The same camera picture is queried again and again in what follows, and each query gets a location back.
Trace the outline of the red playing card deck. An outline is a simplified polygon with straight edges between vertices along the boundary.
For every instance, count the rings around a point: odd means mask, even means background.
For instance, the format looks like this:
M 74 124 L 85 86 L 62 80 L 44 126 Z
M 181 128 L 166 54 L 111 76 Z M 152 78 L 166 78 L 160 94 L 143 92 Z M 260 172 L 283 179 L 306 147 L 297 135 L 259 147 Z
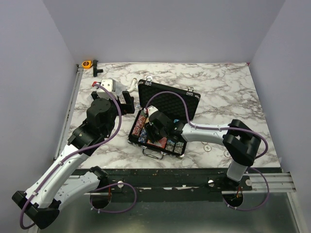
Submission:
M 152 142 L 151 140 L 147 140 L 147 144 L 163 149 L 165 148 L 167 144 L 167 138 L 163 137 L 162 139 L 155 141 L 155 142 Z

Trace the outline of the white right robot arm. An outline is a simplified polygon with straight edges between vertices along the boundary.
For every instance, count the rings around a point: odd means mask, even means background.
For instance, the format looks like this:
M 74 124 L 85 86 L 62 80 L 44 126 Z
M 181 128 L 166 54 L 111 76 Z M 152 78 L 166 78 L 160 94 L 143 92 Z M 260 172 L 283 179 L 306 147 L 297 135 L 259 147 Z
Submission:
M 188 142 L 207 142 L 224 146 L 232 162 L 224 177 L 224 186 L 235 190 L 250 168 L 257 155 L 261 138 L 240 120 L 232 120 L 225 125 L 204 125 L 193 122 L 173 121 L 154 107 L 146 110 L 148 122 L 145 124 L 147 137 L 151 142 L 162 138 L 175 144 Z

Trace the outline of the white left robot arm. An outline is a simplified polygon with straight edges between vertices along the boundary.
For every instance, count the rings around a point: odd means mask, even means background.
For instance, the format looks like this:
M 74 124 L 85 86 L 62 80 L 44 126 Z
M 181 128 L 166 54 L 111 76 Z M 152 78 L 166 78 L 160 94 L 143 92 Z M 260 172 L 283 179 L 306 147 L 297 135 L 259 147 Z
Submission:
M 31 187 L 12 196 L 21 208 L 19 224 L 23 230 L 33 226 L 45 229 L 61 210 L 84 193 L 102 192 L 107 188 L 107 174 L 97 166 L 81 178 L 69 184 L 65 182 L 99 146 L 117 135 L 121 124 L 115 120 L 135 112 L 134 97 L 128 91 L 123 91 L 122 95 L 125 103 L 110 92 L 102 97 L 93 92 L 85 120 L 72 132 L 57 159 Z

